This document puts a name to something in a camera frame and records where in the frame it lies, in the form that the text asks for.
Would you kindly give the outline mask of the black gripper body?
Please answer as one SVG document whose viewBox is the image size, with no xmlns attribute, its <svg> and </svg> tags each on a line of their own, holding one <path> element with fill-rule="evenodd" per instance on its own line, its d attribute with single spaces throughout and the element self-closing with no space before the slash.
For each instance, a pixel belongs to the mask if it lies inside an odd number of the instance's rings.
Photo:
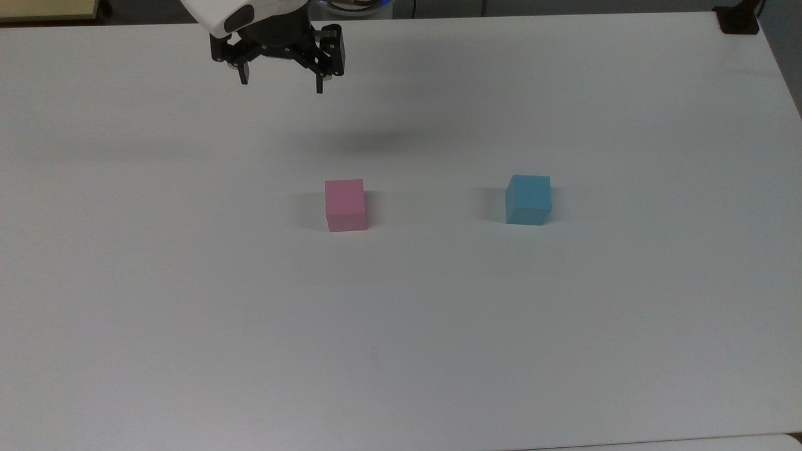
<svg viewBox="0 0 802 451">
<path fill-rule="evenodd" d="M 313 58 L 313 32 L 307 13 L 287 13 L 271 16 L 249 24 L 237 32 L 235 50 L 239 55 L 285 54 Z"/>
</svg>

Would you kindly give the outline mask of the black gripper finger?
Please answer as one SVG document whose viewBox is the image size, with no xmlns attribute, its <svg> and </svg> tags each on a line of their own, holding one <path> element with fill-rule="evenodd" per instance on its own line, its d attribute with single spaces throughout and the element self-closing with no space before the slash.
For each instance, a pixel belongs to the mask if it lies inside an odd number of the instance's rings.
<svg viewBox="0 0 802 451">
<path fill-rule="evenodd" d="M 210 35 L 210 54 L 211 58 L 218 63 L 226 63 L 230 68 L 237 71 L 242 85 L 249 83 L 249 62 L 258 56 L 258 44 L 239 35 L 240 39 L 236 43 L 230 43 L 232 35 L 217 38 Z"/>
<path fill-rule="evenodd" d="M 301 62 L 315 74 L 317 94 L 323 94 L 326 80 L 345 74 L 343 28 L 340 25 L 310 28 L 301 45 Z"/>
</svg>

